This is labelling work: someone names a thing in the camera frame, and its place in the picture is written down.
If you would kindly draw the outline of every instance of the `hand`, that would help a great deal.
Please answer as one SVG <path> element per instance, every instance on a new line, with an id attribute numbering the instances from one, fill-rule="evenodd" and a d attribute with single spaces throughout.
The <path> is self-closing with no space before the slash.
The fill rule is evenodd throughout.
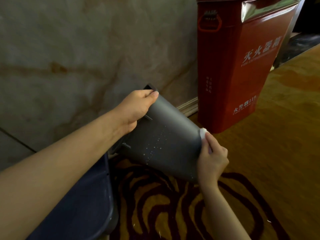
<path id="1" fill-rule="evenodd" d="M 202 140 L 202 149 L 197 162 L 198 182 L 202 190 L 218 187 L 218 179 L 229 164 L 227 156 L 228 150 L 207 132 Z"/>
<path id="2" fill-rule="evenodd" d="M 148 112 L 149 107 L 157 100 L 159 92 L 153 90 L 136 90 L 130 93 L 114 112 L 124 126 L 124 132 L 129 133 L 137 126 L 137 120 Z"/>

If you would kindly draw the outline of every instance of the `brown carpet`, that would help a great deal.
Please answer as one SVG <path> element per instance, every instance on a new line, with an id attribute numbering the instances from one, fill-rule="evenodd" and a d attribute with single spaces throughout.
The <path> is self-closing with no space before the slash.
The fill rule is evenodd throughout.
<path id="1" fill-rule="evenodd" d="M 256 112 L 216 135 L 220 188 L 252 239 L 320 238 L 320 46 L 270 73 Z M 197 115 L 190 118 L 197 120 Z M 110 239 L 212 239 L 197 185 L 118 157 Z"/>

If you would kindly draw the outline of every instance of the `wrist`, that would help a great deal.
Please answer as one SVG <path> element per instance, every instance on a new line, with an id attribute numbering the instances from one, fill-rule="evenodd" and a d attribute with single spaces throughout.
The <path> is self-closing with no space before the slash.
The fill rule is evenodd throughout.
<path id="1" fill-rule="evenodd" d="M 117 111 L 114 109 L 102 115 L 102 121 L 105 128 L 111 129 L 112 137 L 115 140 L 120 139 L 122 136 L 127 134 L 127 126 L 123 122 L 123 119 L 119 116 Z"/>
<path id="2" fill-rule="evenodd" d="M 218 187 L 218 182 L 214 182 L 214 183 L 199 183 L 200 189 L 202 191 L 202 193 L 207 193 L 207 192 L 216 192 L 216 191 L 220 191 L 219 187 Z"/>

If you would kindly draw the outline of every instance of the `blue chair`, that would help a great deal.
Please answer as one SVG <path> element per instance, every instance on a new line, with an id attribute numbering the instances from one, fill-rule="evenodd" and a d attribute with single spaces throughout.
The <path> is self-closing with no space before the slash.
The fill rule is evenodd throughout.
<path id="1" fill-rule="evenodd" d="M 108 155 L 102 156 L 70 189 L 27 240 L 91 240 L 118 223 Z"/>

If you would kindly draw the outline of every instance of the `forearm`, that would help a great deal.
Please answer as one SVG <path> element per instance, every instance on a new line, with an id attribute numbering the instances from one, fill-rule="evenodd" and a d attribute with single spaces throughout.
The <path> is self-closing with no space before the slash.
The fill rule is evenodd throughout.
<path id="1" fill-rule="evenodd" d="M 0 239 L 25 239 L 125 134 L 113 111 L 0 173 Z"/>
<path id="2" fill-rule="evenodd" d="M 234 214 L 218 186 L 202 191 L 205 207 L 212 222 L 216 240 L 248 240 L 246 230 Z"/>

